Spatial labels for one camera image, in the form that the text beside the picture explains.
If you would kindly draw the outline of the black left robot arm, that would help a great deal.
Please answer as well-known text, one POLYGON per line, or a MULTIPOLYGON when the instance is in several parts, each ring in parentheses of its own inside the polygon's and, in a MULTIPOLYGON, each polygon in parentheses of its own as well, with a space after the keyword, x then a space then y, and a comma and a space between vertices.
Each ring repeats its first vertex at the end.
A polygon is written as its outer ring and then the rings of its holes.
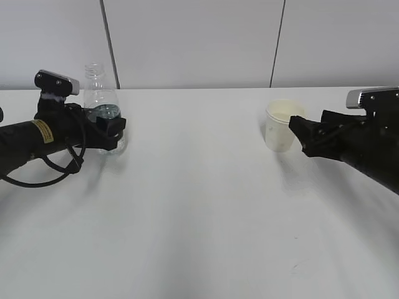
POLYGON ((33 187, 8 176, 29 161, 42 159, 62 173, 56 183, 78 173, 87 149, 114 150, 127 120, 120 115, 91 121, 91 109, 76 103, 40 100, 33 120, 1 127, 1 179, 17 186, 33 187))

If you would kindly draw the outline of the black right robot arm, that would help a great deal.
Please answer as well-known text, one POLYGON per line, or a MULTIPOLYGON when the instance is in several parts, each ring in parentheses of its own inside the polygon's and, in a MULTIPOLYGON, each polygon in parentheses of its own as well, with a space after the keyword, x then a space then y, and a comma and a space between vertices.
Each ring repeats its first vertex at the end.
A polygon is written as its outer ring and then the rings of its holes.
POLYGON ((319 122, 291 116, 289 129, 310 157, 343 162, 398 194, 398 117, 324 110, 319 122))

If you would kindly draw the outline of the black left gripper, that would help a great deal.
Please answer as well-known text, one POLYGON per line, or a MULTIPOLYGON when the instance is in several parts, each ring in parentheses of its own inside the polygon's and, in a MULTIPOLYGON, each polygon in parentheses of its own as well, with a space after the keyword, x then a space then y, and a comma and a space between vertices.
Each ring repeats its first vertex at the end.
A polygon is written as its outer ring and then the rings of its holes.
POLYGON ((97 117, 94 128, 93 111, 76 103, 57 102, 40 99, 37 104, 37 119, 45 123, 45 131, 50 132, 52 141, 46 146, 52 150, 64 150, 66 145, 85 146, 90 149, 112 150, 122 137, 127 120, 120 116, 112 119, 97 117))

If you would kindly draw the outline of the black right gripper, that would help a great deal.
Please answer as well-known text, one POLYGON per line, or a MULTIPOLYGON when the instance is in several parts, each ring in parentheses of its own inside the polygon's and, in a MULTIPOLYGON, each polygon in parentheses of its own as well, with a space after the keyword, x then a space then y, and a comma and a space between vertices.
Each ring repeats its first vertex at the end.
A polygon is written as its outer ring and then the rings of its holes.
POLYGON ((356 165, 397 163, 398 135, 363 122, 366 119, 364 115, 324 110, 320 122, 291 116, 289 128, 308 157, 356 165))

